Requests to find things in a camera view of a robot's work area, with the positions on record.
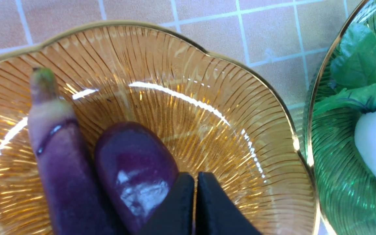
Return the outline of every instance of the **eggplant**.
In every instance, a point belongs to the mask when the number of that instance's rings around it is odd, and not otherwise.
[[[34,69],[27,124],[56,235],[127,235],[106,193],[72,106],[59,97],[54,73]]]
[[[179,175],[161,140],[136,122],[118,122],[95,146],[95,167],[106,193],[131,234],[165,199]]]

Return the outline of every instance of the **glass bowl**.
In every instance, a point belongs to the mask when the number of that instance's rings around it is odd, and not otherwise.
[[[264,79],[168,29],[103,21],[0,56],[0,234],[51,234],[26,126],[33,67],[58,76],[91,151],[113,123],[140,122],[181,171],[213,172],[262,233],[317,233],[313,178]]]
[[[376,0],[362,1],[351,14],[310,85],[304,116],[305,152],[329,233],[376,235],[376,178],[353,141],[355,112],[342,108],[312,115],[315,103],[334,94],[329,86],[330,63],[338,55],[340,40],[352,22],[363,23],[376,34]]]

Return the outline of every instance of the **gold rim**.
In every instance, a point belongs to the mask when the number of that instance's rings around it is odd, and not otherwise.
[[[307,116],[307,141],[304,143],[307,145],[307,164],[309,166],[310,172],[312,174],[312,177],[314,177],[314,156],[313,156],[313,149],[312,149],[312,143],[311,143],[311,126],[313,122],[313,109],[314,109],[314,103],[315,98],[317,94],[317,89],[320,84],[321,77],[323,76],[323,72],[326,69],[326,66],[329,62],[330,57],[332,56],[334,50],[336,49],[337,45],[342,40],[343,35],[345,34],[346,30],[348,29],[349,25],[352,23],[356,15],[361,11],[361,9],[369,2],[370,0],[362,0],[361,3],[354,9],[352,14],[349,16],[349,18],[346,20],[345,25],[341,28],[339,35],[336,37],[336,39],[333,41],[332,46],[330,46],[326,56],[323,59],[323,62],[321,64],[321,67],[317,73],[317,77],[314,83],[314,86],[311,91],[311,98],[309,101],[309,107],[308,107],[308,116]],[[326,227],[327,231],[331,235],[337,235],[331,224],[329,223],[329,220],[327,219],[327,216],[325,212],[321,209],[319,205],[320,213],[321,213],[321,219],[324,223],[324,226]]]
[[[38,45],[25,47],[25,48],[22,48],[22,49],[14,50],[12,52],[4,53],[4,54],[0,55],[0,62],[7,60],[9,58],[12,58],[12,57],[17,57],[17,56],[23,55],[23,54],[28,54],[28,53],[31,53],[31,52],[38,52],[38,51],[42,50],[43,48],[57,42],[58,40],[66,38],[70,35],[73,35],[73,34],[76,34],[76,33],[82,32],[82,31],[86,31],[86,30],[89,30],[89,29],[106,27],[106,26],[136,26],[136,27],[154,29],[154,30],[157,30],[157,31],[160,31],[160,32],[163,32],[163,33],[167,33],[167,34],[172,35],[172,36],[174,36],[174,37],[176,37],[180,40],[185,41],[186,43],[190,44],[191,46],[194,46],[195,48],[199,49],[201,52],[203,52],[207,56],[228,61],[229,63],[232,63],[232,64],[239,66],[240,68],[248,71],[257,80],[259,80],[267,89],[269,89],[269,91],[275,96],[278,103],[281,104],[282,110],[284,111],[284,114],[287,116],[288,125],[290,126],[291,134],[293,136],[293,141],[294,141],[294,143],[299,143],[298,135],[297,135],[297,132],[296,132],[295,127],[293,125],[292,117],[291,117],[290,112],[288,111],[287,106],[282,101],[280,95],[278,95],[278,93],[275,91],[275,89],[264,78],[262,78],[258,73],[256,73],[255,71],[251,70],[249,67],[245,66],[244,64],[242,64],[242,63],[240,63],[240,62],[238,62],[238,61],[236,61],[232,58],[228,58],[224,55],[220,55],[220,54],[215,53],[215,52],[207,51],[202,46],[200,46],[199,44],[194,42],[193,40],[191,40],[191,39],[189,39],[189,38],[187,38],[187,37],[185,37],[185,36],[183,36],[179,33],[176,33],[176,32],[174,32],[174,31],[172,31],[168,28],[165,28],[165,27],[162,27],[162,26],[159,26],[159,25],[155,25],[155,24],[151,24],[151,23],[148,23],[148,22],[141,22],[141,21],[97,21],[97,22],[81,25],[81,26],[72,28],[70,30],[67,30],[63,33],[60,33],[60,34],[58,34],[58,35],[56,35],[56,36],[54,36],[54,37],[52,37],[48,40],[45,40],[42,43],[39,43]],[[321,210],[320,210],[320,202],[319,202],[318,192],[317,192],[317,188],[316,188],[316,184],[315,184],[314,174],[312,174],[312,171],[311,171],[309,165],[307,165],[306,160],[304,159],[303,155],[301,154],[300,148],[296,149],[295,152],[297,153],[300,161],[303,163],[303,166],[304,166],[305,170],[307,171],[311,185],[313,187],[314,198],[315,198],[315,202],[316,202],[316,211],[315,211],[315,214],[314,214],[315,215],[315,221],[314,221],[314,226],[313,226],[313,235],[317,235],[318,231],[319,231],[319,225],[320,225]]]

